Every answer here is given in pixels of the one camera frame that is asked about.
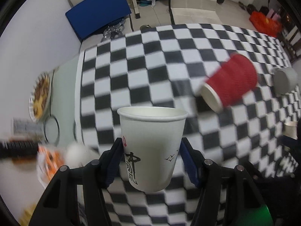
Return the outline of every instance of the red plastic bag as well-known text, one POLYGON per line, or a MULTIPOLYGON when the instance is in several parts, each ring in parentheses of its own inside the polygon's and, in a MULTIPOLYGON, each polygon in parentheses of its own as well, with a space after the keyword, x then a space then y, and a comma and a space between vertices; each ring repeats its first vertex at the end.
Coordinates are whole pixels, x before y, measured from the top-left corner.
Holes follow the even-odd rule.
POLYGON ((281 31, 282 25, 280 22, 267 18, 263 13, 254 11, 249 20, 252 22, 258 32, 277 37, 281 31))

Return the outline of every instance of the cup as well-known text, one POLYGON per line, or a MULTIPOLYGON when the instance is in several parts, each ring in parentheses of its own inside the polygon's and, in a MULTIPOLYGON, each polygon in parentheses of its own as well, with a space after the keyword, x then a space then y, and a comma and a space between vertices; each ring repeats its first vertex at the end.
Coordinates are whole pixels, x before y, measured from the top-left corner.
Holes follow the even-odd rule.
POLYGON ((298 82, 297 72, 291 68, 274 68, 274 89, 277 96, 295 89, 298 82))
POLYGON ((130 184, 144 192, 166 188, 188 113, 164 107, 123 107, 117 113, 130 184))
POLYGON ((237 102, 257 84, 257 72, 245 56, 234 53, 228 62, 211 76, 201 88, 201 95, 215 112, 237 102))
POLYGON ((288 121, 284 123, 283 135, 297 140, 297 121, 288 121))

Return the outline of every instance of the red cup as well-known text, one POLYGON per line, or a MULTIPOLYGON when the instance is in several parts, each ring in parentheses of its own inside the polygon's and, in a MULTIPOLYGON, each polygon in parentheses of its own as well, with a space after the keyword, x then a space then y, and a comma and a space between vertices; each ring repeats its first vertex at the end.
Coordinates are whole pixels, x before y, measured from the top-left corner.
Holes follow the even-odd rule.
POLYGON ((202 86, 201 95, 212 110, 220 112, 254 89, 256 84, 257 72, 253 63, 234 53, 202 86))

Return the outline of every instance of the checkered tablecloth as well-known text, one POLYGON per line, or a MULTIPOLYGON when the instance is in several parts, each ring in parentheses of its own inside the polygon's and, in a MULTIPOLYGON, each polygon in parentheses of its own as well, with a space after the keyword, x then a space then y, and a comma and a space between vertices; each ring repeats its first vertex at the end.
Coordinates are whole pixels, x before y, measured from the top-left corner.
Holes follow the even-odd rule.
MULTIPOLYGON (((301 101, 298 87, 275 96, 273 67, 291 67, 277 39, 227 25, 167 25, 99 44, 79 58, 78 140, 100 152, 110 149, 121 136, 120 107, 182 108, 189 113, 183 136, 205 158, 227 167, 249 160, 265 176, 274 176, 275 161, 282 156, 277 138, 284 121, 299 119, 301 101), (257 88, 220 114, 200 112, 202 84, 233 52, 253 62, 261 76, 257 88)), ((295 166, 292 161, 285 169, 295 166)), ((186 225, 192 220, 200 190, 190 183, 180 156, 170 185, 156 193, 134 189, 124 162, 119 173, 103 191, 114 225, 186 225)))

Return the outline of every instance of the beige tufted chair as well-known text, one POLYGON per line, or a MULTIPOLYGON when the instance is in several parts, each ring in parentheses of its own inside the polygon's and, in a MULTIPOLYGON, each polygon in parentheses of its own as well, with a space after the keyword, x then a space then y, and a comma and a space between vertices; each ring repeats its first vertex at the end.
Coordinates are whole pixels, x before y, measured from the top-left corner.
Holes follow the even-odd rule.
POLYGON ((215 12, 216 0, 169 0, 173 24, 222 24, 215 12))

